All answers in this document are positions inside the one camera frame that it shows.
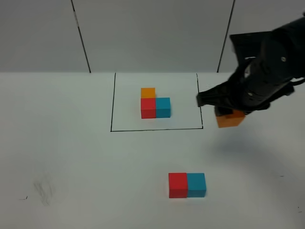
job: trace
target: cyan block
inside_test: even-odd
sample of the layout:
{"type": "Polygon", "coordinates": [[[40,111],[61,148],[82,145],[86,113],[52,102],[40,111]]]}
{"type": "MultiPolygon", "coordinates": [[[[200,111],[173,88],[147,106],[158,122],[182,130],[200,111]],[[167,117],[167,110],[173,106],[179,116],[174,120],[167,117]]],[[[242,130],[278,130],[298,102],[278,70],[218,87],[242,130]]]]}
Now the cyan block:
{"type": "Polygon", "coordinates": [[[171,117],[171,100],[170,98],[156,98],[156,117],[171,117]]]}
{"type": "Polygon", "coordinates": [[[206,193],[204,173],[188,173],[187,197],[204,197],[206,193]]]}

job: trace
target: table surface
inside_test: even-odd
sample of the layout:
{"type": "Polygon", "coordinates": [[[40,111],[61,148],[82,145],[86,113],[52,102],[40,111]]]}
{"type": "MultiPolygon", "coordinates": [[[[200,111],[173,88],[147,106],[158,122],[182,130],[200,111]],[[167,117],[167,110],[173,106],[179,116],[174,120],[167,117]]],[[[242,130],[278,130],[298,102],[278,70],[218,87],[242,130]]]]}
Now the table surface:
{"type": "MultiPolygon", "coordinates": [[[[199,73],[199,90],[228,77],[199,73]]],[[[113,87],[114,73],[0,74],[1,228],[304,228],[304,86],[239,127],[205,106],[204,129],[110,132],[113,87]],[[206,197],[169,199],[169,172],[204,172],[206,197]]]]}

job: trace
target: white wall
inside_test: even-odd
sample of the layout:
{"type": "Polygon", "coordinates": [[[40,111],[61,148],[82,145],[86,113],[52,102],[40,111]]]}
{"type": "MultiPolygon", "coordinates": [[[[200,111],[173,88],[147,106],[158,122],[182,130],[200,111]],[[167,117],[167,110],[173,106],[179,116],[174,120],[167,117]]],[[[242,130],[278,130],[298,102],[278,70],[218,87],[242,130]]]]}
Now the white wall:
{"type": "Polygon", "coordinates": [[[302,17],[304,11],[304,0],[236,0],[219,72],[237,67],[230,34],[270,31],[302,17]]]}
{"type": "Polygon", "coordinates": [[[0,1],[0,72],[88,72],[70,0],[0,1]]]}
{"type": "Polygon", "coordinates": [[[74,0],[93,72],[215,72],[233,0],[74,0]]]}

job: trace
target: black line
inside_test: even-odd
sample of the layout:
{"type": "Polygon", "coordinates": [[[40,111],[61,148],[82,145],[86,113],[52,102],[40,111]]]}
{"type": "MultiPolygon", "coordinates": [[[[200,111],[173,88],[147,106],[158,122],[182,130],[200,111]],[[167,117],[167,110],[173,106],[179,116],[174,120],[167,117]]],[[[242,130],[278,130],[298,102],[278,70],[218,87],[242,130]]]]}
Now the black line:
{"type": "Polygon", "coordinates": [[[75,7],[74,7],[74,4],[73,4],[73,0],[71,0],[71,4],[72,4],[73,13],[74,13],[74,16],[75,16],[75,20],[76,20],[76,23],[77,23],[78,33],[79,33],[80,38],[81,38],[82,49],[84,50],[84,53],[85,53],[85,57],[86,57],[86,61],[87,61],[88,69],[89,69],[89,73],[91,73],[91,68],[90,68],[90,65],[89,65],[88,56],[87,56],[87,52],[86,52],[86,49],[85,49],[84,41],[82,40],[80,25],[78,24],[78,20],[77,20],[77,16],[76,16],[76,12],[75,12],[75,7]]]}
{"type": "MultiPolygon", "coordinates": [[[[196,73],[196,76],[197,76],[197,88],[198,88],[198,93],[199,93],[199,81],[198,81],[198,74],[196,73]]],[[[202,126],[202,129],[203,129],[203,120],[202,120],[202,111],[201,111],[201,107],[200,108],[200,117],[201,117],[201,126],[202,126]]]]}
{"type": "Polygon", "coordinates": [[[221,64],[221,59],[222,59],[222,57],[223,57],[225,42],[226,42],[226,40],[227,40],[227,36],[228,36],[230,24],[231,24],[231,18],[232,18],[232,14],[233,14],[234,5],[235,5],[235,0],[233,0],[233,4],[232,4],[232,8],[231,8],[231,13],[230,13],[230,18],[229,18],[229,22],[228,22],[227,31],[225,32],[224,45],[223,45],[223,49],[221,50],[221,54],[220,54],[220,59],[219,59],[219,63],[218,63],[217,72],[219,72],[219,68],[220,68],[220,64],[221,64]]]}
{"type": "Polygon", "coordinates": [[[159,131],[159,130],[202,130],[202,128],[156,129],[156,130],[112,130],[111,132],[139,132],[139,131],[159,131]]]}
{"type": "Polygon", "coordinates": [[[113,99],[112,99],[112,113],[111,113],[111,127],[110,127],[110,132],[112,132],[113,107],[114,107],[114,94],[115,94],[115,78],[116,78],[116,73],[114,74],[113,99]]]}

